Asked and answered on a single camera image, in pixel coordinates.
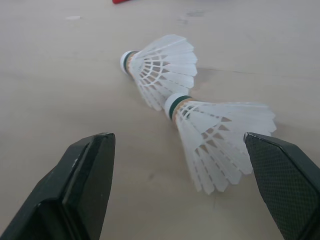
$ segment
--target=shuttlecock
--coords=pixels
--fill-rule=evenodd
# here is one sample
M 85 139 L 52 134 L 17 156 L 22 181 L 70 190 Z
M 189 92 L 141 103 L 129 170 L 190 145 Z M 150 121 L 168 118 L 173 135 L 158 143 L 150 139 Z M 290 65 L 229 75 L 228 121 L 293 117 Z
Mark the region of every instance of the shuttlecock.
M 275 114 L 259 103 L 208 103 L 175 93 L 164 110 L 178 128 L 196 189 L 207 194 L 224 192 L 252 173 L 246 132 L 270 136 L 276 130 Z
M 197 74 L 197 57 L 187 39 L 166 35 L 142 51 L 127 51 L 121 69 L 135 81 L 146 103 L 160 111 L 174 93 L 188 94 Z

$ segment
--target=white shuttlecock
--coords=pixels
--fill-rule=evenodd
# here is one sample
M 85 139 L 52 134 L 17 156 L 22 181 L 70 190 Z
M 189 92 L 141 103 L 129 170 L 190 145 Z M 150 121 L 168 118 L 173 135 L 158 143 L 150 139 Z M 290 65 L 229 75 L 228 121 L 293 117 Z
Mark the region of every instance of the white shuttlecock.
M 188 94 L 197 74 L 197 57 L 187 39 L 166 35 L 142 51 L 127 51 L 121 69 L 132 76 L 146 103 L 160 111 L 174 93 Z
M 252 173 L 246 132 L 270 136 L 276 130 L 275 114 L 259 103 L 208 103 L 175 93 L 164 110 L 178 128 L 196 189 L 207 194 L 224 192 Z

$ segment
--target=table surface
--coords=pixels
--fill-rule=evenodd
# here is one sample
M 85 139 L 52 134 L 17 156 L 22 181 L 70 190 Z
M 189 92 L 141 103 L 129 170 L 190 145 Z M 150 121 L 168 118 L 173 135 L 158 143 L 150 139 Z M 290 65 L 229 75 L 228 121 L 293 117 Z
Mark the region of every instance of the table surface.
M 262 102 L 275 137 L 320 166 L 320 1 L 0 2 L 0 233 L 67 147 L 116 136 L 102 240 L 281 240 L 253 175 L 196 192 L 177 130 L 150 109 L 119 60 L 167 34 L 198 56 L 191 91 Z M 67 20 L 70 16 L 80 19 Z

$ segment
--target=textured gripper pad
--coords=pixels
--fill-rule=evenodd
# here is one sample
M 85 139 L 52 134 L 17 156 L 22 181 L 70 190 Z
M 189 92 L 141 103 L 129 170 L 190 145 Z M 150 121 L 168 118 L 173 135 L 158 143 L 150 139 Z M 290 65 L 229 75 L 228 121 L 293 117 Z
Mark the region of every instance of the textured gripper pad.
M 320 169 L 291 143 L 255 133 L 244 140 L 260 194 L 285 240 L 320 239 Z

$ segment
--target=green band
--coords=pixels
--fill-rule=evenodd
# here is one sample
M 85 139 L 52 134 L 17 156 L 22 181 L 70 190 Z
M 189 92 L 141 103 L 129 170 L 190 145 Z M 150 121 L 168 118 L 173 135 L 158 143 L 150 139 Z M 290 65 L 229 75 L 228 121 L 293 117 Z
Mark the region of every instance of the green band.
M 131 52 L 129 52 L 129 53 L 125 56 L 125 58 L 124 58 L 123 68 L 124 68 L 124 70 L 126 71 L 126 73 L 128 73 L 128 70 L 127 70 L 127 61 L 128 61 L 128 58 L 129 58 L 129 56 L 130 56 L 131 54 L 133 54 L 133 53 L 137 53 L 137 51 L 131 51 Z
M 186 100 L 186 99 L 190 99 L 191 97 L 188 95 L 185 96 L 180 96 L 178 97 L 176 100 L 174 100 L 174 102 L 172 103 L 170 110 L 169 110 L 169 117 L 172 120 L 172 115 L 174 114 L 175 108 L 176 106 L 181 103 L 181 101 Z

